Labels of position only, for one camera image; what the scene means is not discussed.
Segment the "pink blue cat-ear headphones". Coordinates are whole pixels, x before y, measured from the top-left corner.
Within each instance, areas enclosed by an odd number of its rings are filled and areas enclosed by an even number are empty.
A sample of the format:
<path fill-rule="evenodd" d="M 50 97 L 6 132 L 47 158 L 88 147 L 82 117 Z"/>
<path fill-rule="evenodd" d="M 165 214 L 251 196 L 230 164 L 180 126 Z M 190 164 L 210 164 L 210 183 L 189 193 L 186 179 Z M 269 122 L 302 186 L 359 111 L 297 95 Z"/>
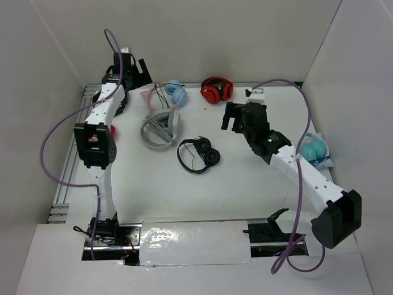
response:
<path fill-rule="evenodd" d="M 168 82 L 154 84 L 151 89 L 141 92 L 141 96 L 150 112 L 158 110 L 152 104 L 155 94 L 158 96 L 162 109 L 176 110 L 187 103 L 188 94 L 184 86 L 184 84 L 181 84 L 177 80 L 170 80 Z"/>

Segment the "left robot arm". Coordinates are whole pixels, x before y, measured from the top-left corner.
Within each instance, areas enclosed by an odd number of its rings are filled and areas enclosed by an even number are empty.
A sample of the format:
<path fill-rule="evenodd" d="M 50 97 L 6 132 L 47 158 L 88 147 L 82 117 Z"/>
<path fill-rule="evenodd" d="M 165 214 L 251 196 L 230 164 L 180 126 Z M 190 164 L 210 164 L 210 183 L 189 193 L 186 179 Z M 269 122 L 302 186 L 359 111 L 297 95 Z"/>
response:
<path fill-rule="evenodd" d="M 135 60 L 126 50 L 114 53 L 113 59 L 93 97 L 90 115 L 74 126 L 77 152 L 90 177 L 96 206 L 88 234 L 107 245 L 115 245 L 121 238 L 111 186 L 111 168 L 117 156 L 112 121 L 127 105 L 129 91 L 152 82 L 143 59 Z"/>

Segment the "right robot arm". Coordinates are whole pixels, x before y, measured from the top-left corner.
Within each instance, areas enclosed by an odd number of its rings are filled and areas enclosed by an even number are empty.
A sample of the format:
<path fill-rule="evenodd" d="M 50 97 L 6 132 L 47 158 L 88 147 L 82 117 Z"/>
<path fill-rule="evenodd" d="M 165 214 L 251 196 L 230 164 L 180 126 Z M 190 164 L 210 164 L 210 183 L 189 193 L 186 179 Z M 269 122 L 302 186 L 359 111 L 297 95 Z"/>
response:
<path fill-rule="evenodd" d="M 278 169 L 305 194 L 317 216 L 311 220 L 311 232 L 328 249 L 335 248 L 361 227 L 362 197 L 355 190 L 345 191 L 305 160 L 282 133 L 270 128 L 267 107 L 248 102 L 226 104 L 222 119 L 226 130 L 241 133 L 254 154 Z"/>

